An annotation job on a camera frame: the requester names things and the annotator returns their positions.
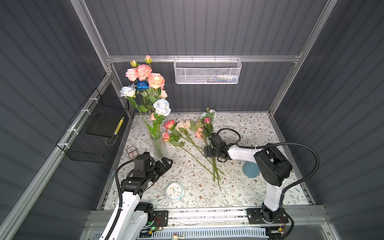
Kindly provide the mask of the clear ribbed glass vase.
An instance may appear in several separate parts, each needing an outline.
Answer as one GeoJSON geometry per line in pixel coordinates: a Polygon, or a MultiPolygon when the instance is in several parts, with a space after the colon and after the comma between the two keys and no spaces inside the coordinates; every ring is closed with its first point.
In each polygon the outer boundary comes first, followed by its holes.
{"type": "Polygon", "coordinates": [[[156,158],[161,159],[163,157],[166,157],[168,155],[168,147],[162,135],[160,135],[159,137],[154,137],[153,135],[150,135],[150,138],[152,141],[156,158]]]}

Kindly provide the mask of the pink tulip stem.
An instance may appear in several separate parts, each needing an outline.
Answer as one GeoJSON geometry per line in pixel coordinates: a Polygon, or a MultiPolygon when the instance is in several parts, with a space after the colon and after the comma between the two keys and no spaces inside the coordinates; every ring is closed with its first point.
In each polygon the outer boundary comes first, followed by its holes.
{"type": "Polygon", "coordinates": [[[151,127],[151,137],[153,139],[158,139],[160,130],[158,125],[158,120],[155,118],[155,113],[151,114],[151,121],[152,121],[152,127],[151,127]]]}

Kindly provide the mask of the teal ceramic vase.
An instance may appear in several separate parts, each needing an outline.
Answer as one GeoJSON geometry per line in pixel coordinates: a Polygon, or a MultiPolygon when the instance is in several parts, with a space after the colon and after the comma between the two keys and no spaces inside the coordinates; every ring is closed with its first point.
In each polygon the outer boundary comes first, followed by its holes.
{"type": "Polygon", "coordinates": [[[260,172],[260,168],[256,163],[246,161],[243,165],[243,173],[248,178],[256,178],[260,172]]]}

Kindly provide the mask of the white blue rose stem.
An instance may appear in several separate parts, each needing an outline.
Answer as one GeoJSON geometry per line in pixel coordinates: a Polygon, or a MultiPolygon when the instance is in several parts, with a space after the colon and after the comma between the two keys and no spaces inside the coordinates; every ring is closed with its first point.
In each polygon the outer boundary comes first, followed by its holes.
{"type": "Polygon", "coordinates": [[[163,123],[165,118],[171,113],[170,104],[166,99],[159,99],[155,103],[153,103],[153,108],[155,109],[155,118],[158,120],[160,130],[161,124],[163,123]]]}

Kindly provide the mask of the pink peony spray stem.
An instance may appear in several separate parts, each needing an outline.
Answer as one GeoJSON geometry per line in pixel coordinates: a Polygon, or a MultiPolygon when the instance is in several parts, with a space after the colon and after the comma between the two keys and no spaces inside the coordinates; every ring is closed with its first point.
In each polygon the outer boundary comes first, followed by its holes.
{"type": "Polygon", "coordinates": [[[131,68],[127,69],[125,76],[131,81],[135,82],[139,77],[138,77],[138,72],[137,72],[137,67],[138,63],[135,60],[132,60],[130,62],[131,68]]]}

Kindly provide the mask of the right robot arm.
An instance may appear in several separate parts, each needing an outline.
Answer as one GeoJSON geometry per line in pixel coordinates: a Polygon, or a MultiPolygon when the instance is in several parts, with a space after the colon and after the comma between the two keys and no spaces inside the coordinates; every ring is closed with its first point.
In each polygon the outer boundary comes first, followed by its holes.
{"type": "Polygon", "coordinates": [[[266,223],[274,222],[283,213],[283,189],[293,169],[292,164],[277,148],[289,143],[275,143],[248,147],[236,143],[226,144],[219,134],[209,138],[210,145],[204,147],[204,155],[209,158],[241,160],[256,164],[267,182],[266,197],[261,214],[266,223]]]}

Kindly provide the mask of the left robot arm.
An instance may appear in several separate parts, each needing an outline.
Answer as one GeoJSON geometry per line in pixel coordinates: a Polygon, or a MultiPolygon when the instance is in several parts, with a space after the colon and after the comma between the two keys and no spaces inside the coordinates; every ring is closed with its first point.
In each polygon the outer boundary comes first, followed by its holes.
{"type": "Polygon", "coordinates": [[[149,152],[136,156],[119,166],[115,172],[118,203],[100,236],[101,240],[136,240],[156,231],[154,206],[142,202],[149,183],[156,183],[171,169],[174,161],[168,158],[154,160],[149,152]]]}

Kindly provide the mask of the pile of artificial flowers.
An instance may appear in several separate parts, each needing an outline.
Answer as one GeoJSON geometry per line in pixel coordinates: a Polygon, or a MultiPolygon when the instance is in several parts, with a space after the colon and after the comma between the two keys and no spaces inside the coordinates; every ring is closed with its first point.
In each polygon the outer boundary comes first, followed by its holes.
{"type": "Polygon", "coordinates": [[[224,174],[219,170],[217,161],[214,157],[205,156],[205,147],[209,147],[209,137],[214,132],[213,122],[217,117],[217,112],[209,107],[196,119],[176,122],[167,121],[164,124],[166,131],[162,134],[163,140],[171,146],[180,148],[189,154],[199,163],[208,173],[211,174],[214,182],[219,183],[224,174]],[[193,147],[200,153],[205,162],[202,163],[188,147],[193,147]]]}

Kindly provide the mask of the small round alarm clock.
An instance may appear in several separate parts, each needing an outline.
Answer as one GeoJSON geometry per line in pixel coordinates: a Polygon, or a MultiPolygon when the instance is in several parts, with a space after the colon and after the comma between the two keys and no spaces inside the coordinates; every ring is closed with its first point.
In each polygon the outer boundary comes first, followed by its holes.
{"type": "Polygon", "coordinates": [[[180,202],[185,194],[184,187],[178,182],[171,182],[165,188],[166,199],[171,203],[180,202]]]}

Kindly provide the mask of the aluminium mounting rail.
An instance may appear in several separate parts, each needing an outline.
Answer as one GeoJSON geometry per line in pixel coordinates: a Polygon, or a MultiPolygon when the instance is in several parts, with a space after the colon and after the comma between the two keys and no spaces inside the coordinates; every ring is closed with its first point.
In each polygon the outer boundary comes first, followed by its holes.
{"type": "MultiPolygon", "coordinates": [[[[284,206],[297,225],[322,225],[330,221],[328,213],[322,205],[292,205],[284,206]]],[[[184,227],[235,227],[249,224],[247,207],[225,208],[191,208],[168,209],[168,219],[161,221],[168,228],[184,227]]],[[[112,211],[91,211],[85,229],[96,228],[103,230],[112,215],[112,211]]]]}

